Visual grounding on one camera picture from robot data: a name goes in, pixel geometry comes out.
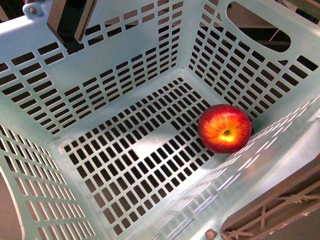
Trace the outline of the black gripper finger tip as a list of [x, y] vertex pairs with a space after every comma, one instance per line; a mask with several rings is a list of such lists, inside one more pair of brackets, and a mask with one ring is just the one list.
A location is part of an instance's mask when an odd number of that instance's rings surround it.
[[96, 4], [96, 0], [52, 1], [47, 26], [68, 51], [80, 50]]

